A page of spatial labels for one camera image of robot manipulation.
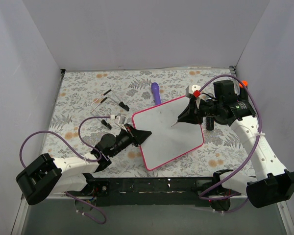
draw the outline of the purple marker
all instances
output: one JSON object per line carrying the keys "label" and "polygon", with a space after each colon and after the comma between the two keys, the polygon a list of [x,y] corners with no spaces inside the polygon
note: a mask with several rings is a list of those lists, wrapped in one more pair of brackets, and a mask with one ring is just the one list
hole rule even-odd
{"label": "purple marker", "polygon": [[160,99],[160,94],[159,94],[159,86],[158,86],[158,83],[156,82],[153,82],[151,84],[151,92],[153,94],[153,98],[155,100],[155,104],[158,105],[158,104],[161,104],[161,99]]}

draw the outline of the rounded rectangular board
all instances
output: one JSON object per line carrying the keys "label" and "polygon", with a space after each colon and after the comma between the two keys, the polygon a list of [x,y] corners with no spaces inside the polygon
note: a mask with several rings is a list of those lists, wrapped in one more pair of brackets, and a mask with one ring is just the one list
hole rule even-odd
{"label": "rounded rectangular board", "polygon": [[154,170],[203,145],[201,125],[179,122],[171,127],[188,104],[189,99],[182,96],[133,114],[136,129],[152,132],[140,146],[147,170]]}

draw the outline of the red border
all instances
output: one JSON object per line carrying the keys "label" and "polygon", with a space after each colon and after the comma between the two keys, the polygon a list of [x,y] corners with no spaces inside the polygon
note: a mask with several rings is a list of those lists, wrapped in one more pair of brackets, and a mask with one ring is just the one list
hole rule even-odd
{"label": "red border", "polygon": [[[167,101],[167,102],[164,102],[164,103],[161,103],[161,104],[158,104],[158,105],[152,106],[152,107],[150,107],[150,108],[143,109],[143,110],[141,110],[141,111],[135,112],[135,113],[133,114],[133,116],[132,116],[132,122],[133,122],[134,128],[136,128],[136,126],[135,126],[135,122],[134,122],[134,116],[135,116],[136,114],[139,114],[139,113],[141,113],[141,112],[147,111],[147,110],[149,110],[149,109],[153,109],[153,108],[158,107],[158,106],[160,106],[160,105],[163,105],[163,104],[166,104],[166,103],[169,103],[169,102],[175,101],[175,100],[177,100],[177,99],[181,99],[181,98],[183,98],[183,97],[185,97],[185,95],[184,95],[184,96],[181,96],[181,97],[178,97],[178,98],[175,98],[175,99],[172,99],[172,100],[169,100],[169,101]],[[191,152],[191,151],[193,151],[193,150],[195,150],[195,149],[201,147],[201,146],[205,143],[205,139],[204,139],[204,133],[202,132],[202,127],[201,127],[201,125],[200,125],[200,129],[201,129],[201,135],[202,135],[202,140],[203,140],[201,145],[199,145],[199,146],[197,146],[197,147],[195,147],[195,148],[193,148],[193,149],[191,149],[191,150],[189,150],[189,151],[187,151],[187,152],[185,152],[185,153],[183,153],[183,154],[181,154],[181,155],[179,155],[179,156],[177,156],[177,157],[171,159],[170,161],[167,161],[166,163],[163,163],[163,164],[161,164],[161,165],[159,165],[159,166],[156,166],[156,167],[153,168],[153,169],[148,169],[148,168],[147,168],[147,164],[146,164],[146,161],[145,161],[145,157],[144,157],[144,153],[143,153],[142,147],[139,146],[139,148],[140,148],[140,150],[141,150],[141,153],[142,153],[142,157],[143,157],[143,160],[144,160],[144,164],[145,164],[146,169],[147,169],[147,170],[150,170],[150,171],[151,171],[151,170],[155,170],[156,168],[159,168],[159,167],[161,167],[162,165],[167,164],[167,163],[169,163],[169,162],[171,162],[171,161],[173,161],[173,160],[175,160],[175,159],[177,159],[177,158],[183,156],[184,154],[187,154],[187,153],[189,153],[189,152]]]}

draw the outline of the white wall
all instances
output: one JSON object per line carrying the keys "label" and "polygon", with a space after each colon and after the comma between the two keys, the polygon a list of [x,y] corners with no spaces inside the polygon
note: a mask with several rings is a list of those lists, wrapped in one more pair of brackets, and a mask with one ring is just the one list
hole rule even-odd
{"label": "white wall", "polygon": [[269,0],[23,0],[67,70],[235,65]]}
{"label": "white wall", "polygon": [[[32,132],[46,129],[60,70],[21,0],[0,0],[0,235],[11,233],[21,191],[19,150]],[[34,160],[42,136],[25,147]]]}
{"label": "white wall", "polygon": [[[294,0],[270,1],[237,71],[249,81],[270,145],[294,171]],[[294,195],[288,206],[294,222]]]}

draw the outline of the floral pattern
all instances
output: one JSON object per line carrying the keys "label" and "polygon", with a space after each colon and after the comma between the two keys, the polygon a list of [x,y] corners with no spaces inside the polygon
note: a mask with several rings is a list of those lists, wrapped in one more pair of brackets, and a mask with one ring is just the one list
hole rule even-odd
{"label": "floral pattern", "polygon": [[[168,101],[185,94],[190,84],[203,85],[209,79],[220,74],[230,74],[227,69],[200,70],[143,70],[143,71],[103,71],[103,72],[66,72],[52,115],[50,131],[63,136],[79,153],[85,154],[90,148],[78,138],[78,126],[90,117],[90,104],[96,101],[108,89],[130,107],[129,112],[122,109],[111,99],[102,103],[96,111],[99,115],[122,113],[127,123],[132,124],[132,115],[154,105],[151,83],[157,82],[162,101]],[[205,91],[213,93],[212,84]],[[102,135],[117,135],[120,129],[111,121],[112,130],[103,126],[99,120],[86,122],[81,135],[91,145],[100,141]],[[96,177],[187,177],[211,176],[219,169],[236,169],[247,157],[246,151],[235,133],[228,127],[215,123],[213,131],[202,126],[204,145],[160,168],[148,171],[145,168],[139,148],[129,146],[112,159],[112,164]],[[68,158],[74,153],[56,136],[48,135],[43,152],[55,158]],[[244,174],[254,175],[251,163],[242,170]]]}

